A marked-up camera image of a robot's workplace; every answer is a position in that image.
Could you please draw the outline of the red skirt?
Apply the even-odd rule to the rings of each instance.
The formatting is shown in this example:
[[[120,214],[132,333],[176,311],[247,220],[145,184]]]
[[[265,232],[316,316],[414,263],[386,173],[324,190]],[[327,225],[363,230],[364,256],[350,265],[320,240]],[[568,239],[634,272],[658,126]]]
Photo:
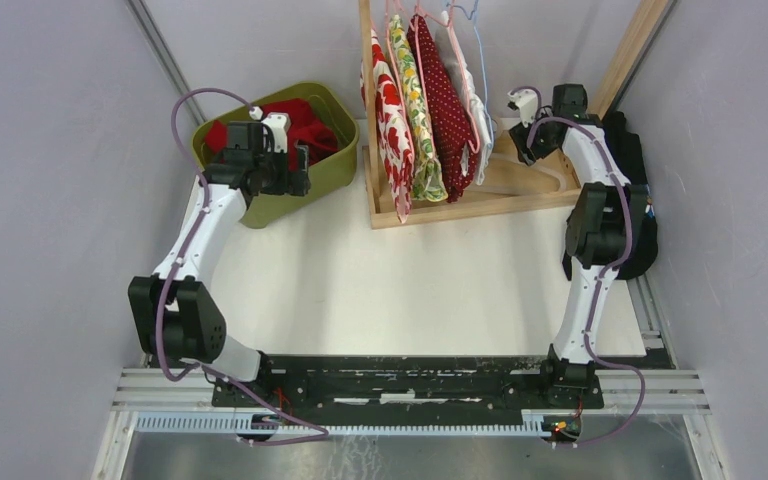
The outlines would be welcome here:
[[[284,113],[289,116],[288,164],[291,171],[298,169],[295,144],[305,145],[309,149],[309,164],[327,158],[339,150],[338,139],[334,132],[314,113],[310,103],[301,98],[272,102],[260,106],[264,115]]]

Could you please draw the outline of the cream plastic hanger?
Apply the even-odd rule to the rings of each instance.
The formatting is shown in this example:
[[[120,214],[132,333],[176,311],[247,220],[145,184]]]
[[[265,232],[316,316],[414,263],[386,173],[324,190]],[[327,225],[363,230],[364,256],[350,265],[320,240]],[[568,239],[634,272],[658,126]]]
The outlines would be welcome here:
[[[526,165],[515,156],[492,153],[484,170],[483,181],[475,180],[468,189],[480,193],[528,196],[561,193],[569,186],[570,181],[562,168],[540,163]]]

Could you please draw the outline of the white garment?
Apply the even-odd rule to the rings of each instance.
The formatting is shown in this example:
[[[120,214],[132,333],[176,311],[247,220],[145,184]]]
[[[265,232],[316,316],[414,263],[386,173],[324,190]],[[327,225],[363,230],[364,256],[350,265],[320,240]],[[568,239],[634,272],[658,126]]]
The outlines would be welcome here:
[[[461,103],[468,113],[468,117],[475,121],[476,131],[478,133],[479,160],[473,181],[483,181],[484,170],[487,167],[493,148],[489,145],[490,134],[485,123],[483,108],[484,104],[480,96],[476,93],[474,79],[468,69],[465,57],[463,55],[460,43],[454,30],[454,14],[449,10],[452,7],[445,5],[441,12],[441,18],[449,26],[446,33],[440,27],[435,34],[435,40],[440,52],[441,60],[446,68],[453,87],[460,97]]]

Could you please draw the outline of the blue wire hanger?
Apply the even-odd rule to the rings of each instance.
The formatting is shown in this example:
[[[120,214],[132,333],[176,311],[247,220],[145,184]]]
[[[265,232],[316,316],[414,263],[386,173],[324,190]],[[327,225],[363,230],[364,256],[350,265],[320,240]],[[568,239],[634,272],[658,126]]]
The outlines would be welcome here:
[[[487,73],[486,73],[486,61],[485,61],[483,42],[478,30],[479,3],[480,3],[479,0],[475,0],[472,4],[471,10],[467,10],[465,7],[458,5],[455,1],[446,1],[445,5],[448,5],[455,10],[460,10],[462,12],[462,15],[470,22],[472,26],[473,33],[477,42],[480,75],[481,75],[481,81],[482,81],[482,87],[483,87],[483,94],[481,95],[481,99],[484,104],[483,114],[484,114],[485,123],[487,124],[487,127],[488,127],[488,132],[490,134],[489,145],[491,147],[494,147],[495,146],[495,121],[492,119],[492,116],[489,111],[489,85],[488,85]]]

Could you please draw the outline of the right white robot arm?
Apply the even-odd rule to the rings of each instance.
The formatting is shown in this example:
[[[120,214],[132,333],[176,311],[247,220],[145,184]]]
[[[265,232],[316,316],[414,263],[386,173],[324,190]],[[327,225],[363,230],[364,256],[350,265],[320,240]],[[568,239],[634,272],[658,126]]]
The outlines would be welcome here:
[[[633,184],[617,166],[598,116],[588,110],[580,84],[553,89],[545,107],[530,86],[508,93],[520,116],[512,128],[519,159],[527,165],[561,151],[581,185],[566,221],[564,250],[570,258],[571,287],[562,325],[540,367],[537,392],[551,408],[596,388],[596,340],[609,289],[631,257],[646,215],[645,187]]]

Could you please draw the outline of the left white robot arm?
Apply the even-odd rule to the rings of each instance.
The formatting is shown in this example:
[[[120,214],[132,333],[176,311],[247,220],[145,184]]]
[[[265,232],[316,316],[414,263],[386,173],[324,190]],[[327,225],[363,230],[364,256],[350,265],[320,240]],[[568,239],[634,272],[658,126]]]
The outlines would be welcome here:
[[[183,365],[169,379],[178,381],[202,367],[237,380],[237,394],[254,407],[272,399],[274,379],[261,371],[263,353],[228,332],[209,286],[234,225],[255,197],[309,192],[309,150],[289,142],[290,125],[284,113],[231,123],[225,147],[198,173],[201,197],[170,253],[152,274],[134,277],[128,287],[144,352],[164,371],[174,362]]]

